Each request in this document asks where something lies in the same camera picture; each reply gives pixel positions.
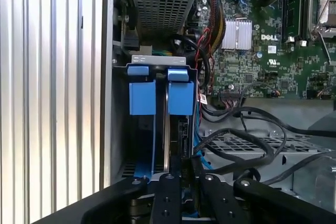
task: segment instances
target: blue drive bracket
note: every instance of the blue drive bracket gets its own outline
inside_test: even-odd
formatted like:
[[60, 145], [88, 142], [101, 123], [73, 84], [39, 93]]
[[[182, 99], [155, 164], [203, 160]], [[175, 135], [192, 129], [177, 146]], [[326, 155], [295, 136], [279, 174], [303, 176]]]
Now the blue drive bracket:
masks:
[[186, 69], [168, 69], [168, 81], [188, 82], [188, 71]]
[[129, 76], [148, 76], [148, 66], [129, 66], [127, 69], [127, 75]]
[[168, 88], [168, 113], [170, 115], [192, 115], [194, 83], [170, 82]]
[[156, 114], [156, 83], [136, 82], [129, 84], [130, 115]]

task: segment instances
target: motherboard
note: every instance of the motherboard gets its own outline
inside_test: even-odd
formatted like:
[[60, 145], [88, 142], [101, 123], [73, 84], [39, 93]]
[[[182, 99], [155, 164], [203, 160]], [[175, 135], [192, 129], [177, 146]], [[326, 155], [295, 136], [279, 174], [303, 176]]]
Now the motherboard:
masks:
[[[326, 55], [322, 42], [306, 34], [305, 2], [276, 0], [265, 6], [260, 0], [223, 0], [226, 34], [213, 55], [208, 95], [218, 97], [225, 90], [240, 93], [251, 83], [264, 82], [280, 92], [279, 98], [335, 99], [336, 37], [322, 40]], [[336, 1], [330, 1], [330, 17], [335, 11], [333, 3], [336, 10]], [[315, 1], [313, 8], [318, 16], [323, 6]], [[204, 28], [209, 19], [206, 0], [198, 1], [198, 11], [199, 26]], [[249, 97], [272, 98], [275, 94], [270, 88], [257, 87]]]

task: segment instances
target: metal mesh grille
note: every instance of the metal mesh grille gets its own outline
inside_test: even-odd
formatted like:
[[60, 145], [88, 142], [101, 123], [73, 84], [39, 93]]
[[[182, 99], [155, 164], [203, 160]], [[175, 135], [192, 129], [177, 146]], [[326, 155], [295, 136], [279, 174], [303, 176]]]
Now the metal mesh grille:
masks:
[[175, 33], [182, 26], [194, 0], [134, 0], [141, 29]]
[[[277, 149], [281, 143], [282, 138], [262, 138], [272, 148]], [[283, 152], [324, 152], [323, 148], [307, 142], [308, 138], [287, 138], [286, 146]], [[213, 141], [210, 146], [223, 152], [263, 152], [258, 146], [240, 138], [235, 137], [219, 137]]]
[[[121, 175], [122, 178], [132, 177], [135, 172], [135, 162], [129, 162], [125, 165], [124, 171]], [[163, 165], [156, 165], [154, 169], [154, 173], [162, 173]]]

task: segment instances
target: black mounting arm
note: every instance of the black mounting arm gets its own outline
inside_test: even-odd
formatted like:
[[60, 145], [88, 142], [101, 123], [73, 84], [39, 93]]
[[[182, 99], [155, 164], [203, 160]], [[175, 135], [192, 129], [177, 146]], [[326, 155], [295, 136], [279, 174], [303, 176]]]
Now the black mounting arm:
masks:
[[[249, 178], [230, 186], [217, 175], [206, 174], [199, 157], [189, 160], [187, 176], [161, 174], [149, 184], [148, 179], [126, 178], [35, 224], [336, 223], [336, 215], [322, 208]], [[206, 218], [182, 217], [186, 180], [194, 209]]]

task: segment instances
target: green circuit board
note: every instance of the green circuit board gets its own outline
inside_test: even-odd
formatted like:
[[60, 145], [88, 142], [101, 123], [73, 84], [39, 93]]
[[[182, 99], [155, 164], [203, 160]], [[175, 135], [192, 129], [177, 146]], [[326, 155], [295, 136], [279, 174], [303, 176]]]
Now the green circuit board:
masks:
[[[302, 15], [301, 0], [278, 0], [268, 7], [258, 7], [256, 0], [244, 0], [242, 5], [234, 0], [223, 0], [228, 19], [246, 18], [252, 21], [252, 49], [219, 49], [214, 54], [214, 83], [209, 95], [230, 88], [239, 92], [247, 85], [262, 81], [280, 91], [280, 98], [315, 99], [326, 87], [336, 85], [336, 66], [326, 64], [326, 57], [318, 42], [299, 41], [286, 43], [286, 36], [295, 36]], [[209, 11], [200, 0], [202, 9], [200, 26], [206, 27]], [[286, 30], [283, 29], [286, 19]], [[327, 42], [330, 57], [336, 61], [336, 39]], [[254, 88], [249, 97], [272, 97], [271, 89]], [[322, 97], [335, 99], [336, 89]]]

